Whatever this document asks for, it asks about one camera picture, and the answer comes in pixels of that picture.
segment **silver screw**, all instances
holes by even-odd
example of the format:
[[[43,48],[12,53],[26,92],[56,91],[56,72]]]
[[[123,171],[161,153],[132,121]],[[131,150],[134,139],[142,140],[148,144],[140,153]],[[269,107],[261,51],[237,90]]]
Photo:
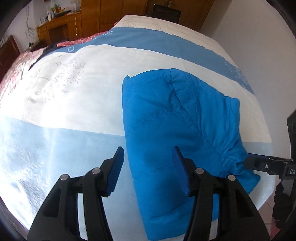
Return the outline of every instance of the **silver screw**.
[[[197,173],[197,174],[203,174],[205,171],[202,169],[202,168],[197,168],[196,170],[195,170],[195,172]]]
[[[92,170],[92,173],[93,173],[93,174],[98,174],[98,173],[100,173],[100,171],[101,171],[101,169],[98,168],[98,167],[96,167],[96,168],[94,168],[94,169]]]
[[[228,176],[228,179],[231,180],[231,181],[235,181],[236,178],[235,178],[234,175],[229,175],[229,176]]]
[[[62,181],[65,181],[65,180],[67,180],[68,179],[68,175],[67,174],[63,174],[63,175],[61,175],[61,180]]]

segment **wooden desk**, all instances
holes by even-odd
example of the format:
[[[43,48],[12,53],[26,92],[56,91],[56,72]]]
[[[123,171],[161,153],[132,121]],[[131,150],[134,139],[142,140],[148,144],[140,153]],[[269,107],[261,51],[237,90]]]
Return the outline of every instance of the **wooden desk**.
[[[70,13],[36,28],[40,41],[46,46],[63,40],[73,41],[82,38],[81,12]]]

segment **dark blue stripe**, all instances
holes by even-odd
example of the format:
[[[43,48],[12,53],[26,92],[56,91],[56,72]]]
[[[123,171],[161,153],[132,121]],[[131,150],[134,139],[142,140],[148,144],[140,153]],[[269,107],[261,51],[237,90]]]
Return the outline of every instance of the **dark blue stripe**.
[[[118,27],[87,43],[61,48],[54,52],[75,53],[85,46],[102,44],[151,50],[182,58],[232,79],[238,82],[243,88],[254,93],[242,72],[222,56],[191,41],[162,31],[145,28]]]

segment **cable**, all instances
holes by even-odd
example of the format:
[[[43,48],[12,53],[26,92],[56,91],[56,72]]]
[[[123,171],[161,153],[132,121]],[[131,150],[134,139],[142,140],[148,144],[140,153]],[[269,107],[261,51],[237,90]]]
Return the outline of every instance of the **cable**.
[[[26,25],[27,25],[26,36],[27,36],[28,41],[30,42],[28,36],[31,39],[34,39],[36,30],[34,28],[29,27],[29,25],[28,25],[29,13],[30,13],[30,9],[29,9],[29,5],[27,5],[27,7],[26,7],[26,17],[27,17],[27,19],[26,19]]]
[[[76,36],[77,36],[76,13],[75,13],[75,27],[76,27]]]

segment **bed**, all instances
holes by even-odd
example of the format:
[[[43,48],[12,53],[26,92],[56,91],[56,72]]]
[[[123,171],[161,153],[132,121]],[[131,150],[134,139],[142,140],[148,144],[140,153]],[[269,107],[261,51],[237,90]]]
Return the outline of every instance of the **bed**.
[[[175,23],[127,15],[88,42],[46,55],[22,73],[9,94],[2,91],[0,197],[24,227],[30,228],[62,174],[84,175],[112,157],[118,146],[126,149],[121,99],[125,76],[170,68],[238,98],[245,149],[272,155],[256,97],[216,41]],[[275,177],[257,173],[261,180],[250,196],[259,209],[272,194]],[[86,238],[81,196],[78,203],[81,237]],[[114,240],[147,240],[128,153],[115,192],[103,203]]]

